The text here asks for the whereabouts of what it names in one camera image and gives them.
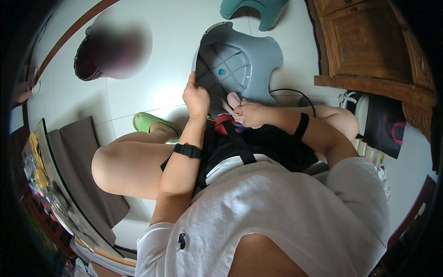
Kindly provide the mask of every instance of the white t-shirt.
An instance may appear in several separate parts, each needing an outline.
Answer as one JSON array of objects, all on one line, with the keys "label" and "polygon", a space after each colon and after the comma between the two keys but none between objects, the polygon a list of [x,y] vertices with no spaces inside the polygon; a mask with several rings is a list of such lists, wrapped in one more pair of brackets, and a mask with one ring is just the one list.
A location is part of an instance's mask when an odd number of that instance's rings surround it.
[{"label": "white t-shirt", "polygon": [[139,237],[136,276],[227,276],[241,237],[252,233],[273,240],[310,277],[368,276],[389,238],[374,166],[342,160],[324,185],[269,158],[229,171],[175,224],[153,224]]}]

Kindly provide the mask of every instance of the black watch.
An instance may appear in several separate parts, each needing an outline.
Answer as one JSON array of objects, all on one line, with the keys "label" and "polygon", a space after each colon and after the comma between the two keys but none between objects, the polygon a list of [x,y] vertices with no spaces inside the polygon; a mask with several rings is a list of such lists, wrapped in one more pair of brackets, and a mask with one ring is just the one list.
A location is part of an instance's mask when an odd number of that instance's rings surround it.
[{"label": "black watch", "polygon": [[192,159],[203,158],[203,151],[191,145],[176,144],[174,147],[174,152],[188,156]]}]

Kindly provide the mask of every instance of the red fabric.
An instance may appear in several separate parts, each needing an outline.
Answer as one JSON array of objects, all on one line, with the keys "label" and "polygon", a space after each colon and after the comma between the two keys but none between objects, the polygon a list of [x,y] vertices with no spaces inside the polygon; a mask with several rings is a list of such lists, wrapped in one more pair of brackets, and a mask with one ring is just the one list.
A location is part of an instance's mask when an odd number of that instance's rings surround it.
[{"label": "red fabric", "polygon": [[232,115],[230,115],[230,114],[219,115],[217,119],[213,119],[214,124],[215,124],[215,132],[217,134],[221,134],[221,135],[227,135],[228,134],[226,132],[226,130],[225,130],[225,127],[222,124],[222,122],[226,121],[226,120],[231,120],[232,124],[240,124],[237,121],[235,121],[234,118],[232,117]]}]

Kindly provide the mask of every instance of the embroidered logo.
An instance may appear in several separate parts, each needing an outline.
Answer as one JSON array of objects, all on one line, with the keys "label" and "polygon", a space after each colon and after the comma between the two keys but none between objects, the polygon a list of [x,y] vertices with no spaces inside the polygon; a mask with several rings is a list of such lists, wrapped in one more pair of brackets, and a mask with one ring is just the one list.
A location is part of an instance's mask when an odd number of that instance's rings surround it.
[{"label": "embroidered logo", "polygon": [[180,249],[177,249],[177,251],[185,249],[186,246],[185,233],[181,233],[179,235],[179,243],[180,243]]}]

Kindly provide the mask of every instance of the knee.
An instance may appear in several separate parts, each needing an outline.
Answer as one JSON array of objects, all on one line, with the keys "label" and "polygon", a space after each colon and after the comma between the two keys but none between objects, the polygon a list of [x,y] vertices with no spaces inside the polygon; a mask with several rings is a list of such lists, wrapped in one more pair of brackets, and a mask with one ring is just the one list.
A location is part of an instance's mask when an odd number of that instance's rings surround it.
[{"label": "knee", "polygon": [[358,123],[358,119],[355,117],[355,115],[347,110],[342,108],[339,109],[339,112],[342,114],[342,120],[343,120],[343,134],[349,139],[354,139],[358,132],[360,131],[360,124]]},{"label": "knee", "polygon": [[99,188],[110,192],[111,174],[115,155],[111,145],[100,147],[94,154],[91,164],[92,177]]}]

